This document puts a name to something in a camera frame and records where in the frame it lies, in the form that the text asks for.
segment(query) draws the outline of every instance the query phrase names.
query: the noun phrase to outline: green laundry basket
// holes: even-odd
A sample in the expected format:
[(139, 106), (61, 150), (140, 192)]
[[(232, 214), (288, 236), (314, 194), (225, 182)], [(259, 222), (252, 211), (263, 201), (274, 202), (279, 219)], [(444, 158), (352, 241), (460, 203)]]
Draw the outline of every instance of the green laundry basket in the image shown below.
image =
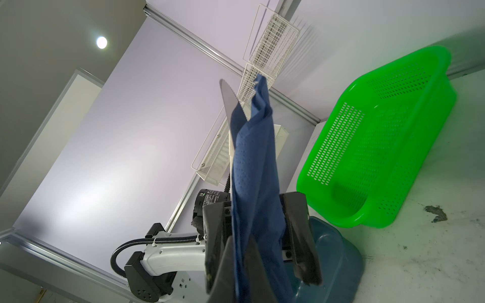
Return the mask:
[(340, 227), (392, 223), (456, 100), (450, 61), (423, 48), (343, 92), (296, 185), (314, 210)]

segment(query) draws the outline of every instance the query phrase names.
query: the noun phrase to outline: dark blue container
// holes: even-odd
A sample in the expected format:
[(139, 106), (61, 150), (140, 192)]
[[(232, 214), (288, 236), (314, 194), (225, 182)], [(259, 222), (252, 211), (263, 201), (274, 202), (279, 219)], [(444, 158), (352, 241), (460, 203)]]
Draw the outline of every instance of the dark blue container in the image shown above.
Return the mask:
[(330, 224), (310, 217), (323, 285), (308, 286), (293, 274), (293, 263), (286, 264), (295, 303), (351, 303), (364, 272), (362, 256), (357, 248), (344, 239)]

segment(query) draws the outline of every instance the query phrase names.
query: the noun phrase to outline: white wire rack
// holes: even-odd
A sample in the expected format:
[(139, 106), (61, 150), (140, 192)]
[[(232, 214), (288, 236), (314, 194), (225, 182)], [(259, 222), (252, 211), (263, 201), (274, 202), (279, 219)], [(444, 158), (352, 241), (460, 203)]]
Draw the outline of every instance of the white wire rack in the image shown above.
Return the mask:
[(263, 75), (266, 77), (266, 83), (268, 84), (268, 89), (273, 85), (275, 80), (268, 76), (265, 72), (261, 69), (255, 67), (254, 65), (247, 63), (246, 68), (244, 69), (244, 73), (242, 75), (241, 84), (239, 85), (238, 90), (238, 100), (241, 102), (242, 110), (246, 114), (246, 118), (251, 117), (251, 103), (253, 100), (253, 96), (255, 95), (254, 80), (258, 74)]
[[(267, 23), (260, 34), (260, 28)], [(300, 30), (260, 4), (244, 56), (255, 67), (275, 79), (298, 40)], [(259, 39), (256, 47), (254, 41)]]
[[(276, 158), (278, 158), (283, 145), (288, 138), (288, 131), (281, 125), (274, 125), (275, 127), (275, 153)], [(229, 124), (227, 119), (224, 120), (223, 124), (220, 126), (219, 131), (212, 144), (209, 147), (208, 152), (203, 158), (202, 162), (198, 164), (196, 169), (197, 174), (206, 182), (218, 185), (221, 182), (224, 173), (229, 166)]]

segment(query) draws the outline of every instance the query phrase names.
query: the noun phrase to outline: blue towel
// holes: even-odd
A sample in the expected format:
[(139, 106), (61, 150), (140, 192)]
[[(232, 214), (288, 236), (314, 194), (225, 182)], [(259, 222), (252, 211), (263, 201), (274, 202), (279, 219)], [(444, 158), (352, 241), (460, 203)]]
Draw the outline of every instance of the blue towel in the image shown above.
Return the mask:
[(242, 111), (235, 111), (231, 117), (235, 140), (231, 198), (236, 298), (238, 303), (250, 299), (243, 256), (253, 235), (276, 299), (289, 303), (292, 290), (281, 254), (286, 223), (279, 200), (273, 110), (266, 78), (258, 75), (256, 81), (251, 119), (241, 123), (245, 121)]

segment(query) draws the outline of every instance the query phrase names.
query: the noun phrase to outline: floor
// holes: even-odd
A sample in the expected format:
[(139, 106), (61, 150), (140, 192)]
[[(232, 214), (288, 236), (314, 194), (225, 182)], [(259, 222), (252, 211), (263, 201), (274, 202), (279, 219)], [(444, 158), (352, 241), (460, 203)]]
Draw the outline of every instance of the floor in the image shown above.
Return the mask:
[[(396, 220), (339, 228), (365, 270), (355, 303), (483, 302), (485, 297), (485, 70), (452, 81), (458, 100)], [(317, 125), (288, 191), (324, 123)], [(435, 221), (426, 206), (439, 207)], [(310, 209), (310, 215), (319, 216)]]

